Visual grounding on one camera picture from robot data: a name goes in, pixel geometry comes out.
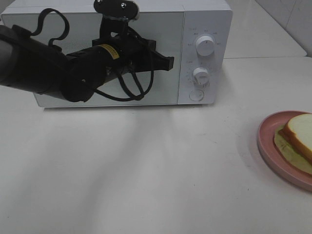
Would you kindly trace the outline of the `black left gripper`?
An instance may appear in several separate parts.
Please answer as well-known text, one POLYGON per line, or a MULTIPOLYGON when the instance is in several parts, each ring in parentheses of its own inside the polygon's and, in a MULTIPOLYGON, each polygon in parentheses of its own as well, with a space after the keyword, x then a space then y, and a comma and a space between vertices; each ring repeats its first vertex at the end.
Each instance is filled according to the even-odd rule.
POLYGON ((124 75, 130 67, 134 72, 170 71, 174 66, 174 57, 165 57, 156 51, 156 41, 137 38, 129 35, 122 39, 117 34, 112 37, 112 44, 119 54, 119 58, 112 66, 112 74, 124 75))

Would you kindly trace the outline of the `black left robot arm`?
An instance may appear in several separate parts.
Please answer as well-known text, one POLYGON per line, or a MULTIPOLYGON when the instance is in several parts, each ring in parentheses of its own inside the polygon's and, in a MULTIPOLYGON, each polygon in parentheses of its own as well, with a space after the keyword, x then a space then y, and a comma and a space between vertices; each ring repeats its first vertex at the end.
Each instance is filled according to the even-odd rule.
POLYGON ((128 102, 149 93, 137 73, 169 71, 174 58, 156 51, 154 40, 131 32, 96 40, 92 47, 63 54, 31 38, 19 26, 0 28, 0 83, 2 86, 69 102, 87 102, 93 94, 128 102))

